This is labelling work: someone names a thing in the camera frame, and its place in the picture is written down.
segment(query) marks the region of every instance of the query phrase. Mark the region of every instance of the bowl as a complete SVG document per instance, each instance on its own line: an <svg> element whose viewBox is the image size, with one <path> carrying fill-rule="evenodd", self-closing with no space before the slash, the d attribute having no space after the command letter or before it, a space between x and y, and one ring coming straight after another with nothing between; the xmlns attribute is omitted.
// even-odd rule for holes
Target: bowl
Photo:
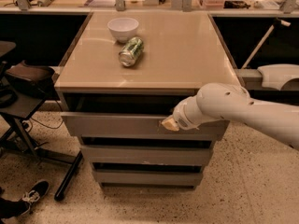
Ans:
<svg viewBox="0 0 299 224"><path fill-rule="evenodd" d="M121 43L126 43L137 33L139 22L131 18L117 18L108 23L112 36Z"/></svg>

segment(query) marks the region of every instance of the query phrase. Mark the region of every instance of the can lid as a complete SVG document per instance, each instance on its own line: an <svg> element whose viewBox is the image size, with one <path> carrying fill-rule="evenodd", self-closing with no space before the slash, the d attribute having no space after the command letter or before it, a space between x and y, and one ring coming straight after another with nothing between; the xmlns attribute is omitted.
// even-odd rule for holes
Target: can lid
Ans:
<svg viewBox="0 0 299 224"><path fill-rule="evenodd" d="M124 66L131 66L135 64L135 59L129 51L121 51L119 53L119 61Z"/></svg>

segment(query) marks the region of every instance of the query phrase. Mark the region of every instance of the person's foot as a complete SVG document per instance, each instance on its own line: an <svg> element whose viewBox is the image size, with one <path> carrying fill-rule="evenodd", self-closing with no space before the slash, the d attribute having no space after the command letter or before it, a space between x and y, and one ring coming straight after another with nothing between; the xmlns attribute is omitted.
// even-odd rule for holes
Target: person's foot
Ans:
<svg viewBox="0 0 299 224"><path fill-rule="evenodd" d="M37 181L29 192L25 192L21 200L26 204L26 210L24 210L22 215L29 212L32 205L37 203L41 198L43 198L49 190L49 182L46 180Z"/></svg>

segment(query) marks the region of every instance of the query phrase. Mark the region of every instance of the speckled floor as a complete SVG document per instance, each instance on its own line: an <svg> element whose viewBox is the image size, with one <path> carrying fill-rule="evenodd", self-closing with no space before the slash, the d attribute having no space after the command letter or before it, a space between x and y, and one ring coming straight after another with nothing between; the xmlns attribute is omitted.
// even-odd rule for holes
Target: speckled floor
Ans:
<svg viewBox="0 0 299 224"><path fill-rule="evenodd" d="M37 112L35 119L57 126L56 111ZM33 121L30 134L46 148L76 154L78 141L65 126L52 130ZM7 125L0 119L0 133ZM65 198L54 201L67 165L37 163L5 153L0 158L4 198L19 200L41 178L50 192L31 214L6 223L299 223L299 152L244 125L231 123L205 169L197 189L109 187L93 180L84 161Z"/></svg>

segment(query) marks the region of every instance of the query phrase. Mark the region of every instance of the black pants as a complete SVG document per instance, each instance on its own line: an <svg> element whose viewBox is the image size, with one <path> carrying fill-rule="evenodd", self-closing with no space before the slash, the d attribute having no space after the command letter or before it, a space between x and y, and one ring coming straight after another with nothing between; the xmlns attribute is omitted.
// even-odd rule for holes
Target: black pants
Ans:
<svg viewBox="0 0 299 224"><path fill-rule="evenodd" d="M11 218L22 214L27 210L26 202L20 200L17 202L12 202L0 198L0 219L1 218Z"/></svg>

